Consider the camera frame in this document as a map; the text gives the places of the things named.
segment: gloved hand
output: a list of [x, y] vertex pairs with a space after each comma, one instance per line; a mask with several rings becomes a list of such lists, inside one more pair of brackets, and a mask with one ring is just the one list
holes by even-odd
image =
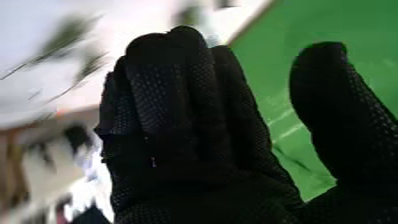
[[[369, 214], [378, 217], [364, 212], [374, 206], [385, 208], [385, 201], [364, 186], [376, 185], [378, 190], [392, 183], [392, 173], [374, 178], [394, 168], [394, 159], [385, 154], [390, 150], [378, 152], [379, 145], [369, 142], [388, 139], [379, 144], [392, 147], [395, 135], [385, 135], [379, 127], [387, 124], [395, 131], [395, 122], [346, 69], [342, 55], [339, 44], [310, 46], [291, 71], [292, 107], [339, 180], [335, 189], [303, 204], [269, 151], [268, 128], [232, 52], [223, 46], [207, 49], [188, 27], [133, 40], [106, 76], [95, 128], [115, 223], [364, 223]], [[376, 122], [372, 108], [388, 123]], [[339, 138], [349, 140], [346, 145]], [[351, 157], [340, 158], [340, 150], [353, 151]], [[376, 163], [369, 153], [379, 153]], [[351, 219], [340, 217], [344, 205], [356, 205]]]

